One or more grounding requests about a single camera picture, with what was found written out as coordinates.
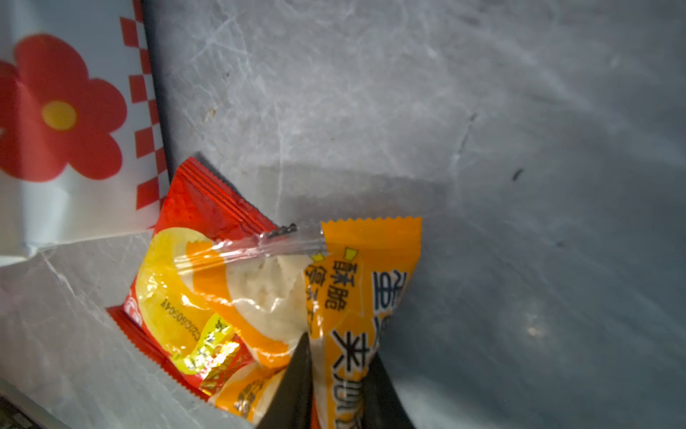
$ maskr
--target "yellow flower center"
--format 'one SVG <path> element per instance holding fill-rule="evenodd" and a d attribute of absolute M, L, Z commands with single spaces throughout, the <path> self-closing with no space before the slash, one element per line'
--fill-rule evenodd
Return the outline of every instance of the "yellow flower center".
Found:
<path fill-rule="evenodd" d="M 41 111 L 43 120 L 50 127 L 57 131 L 72 129 L 76 124 L 76 110 L 71 104 L 53 100 L 43 106 Z"/>

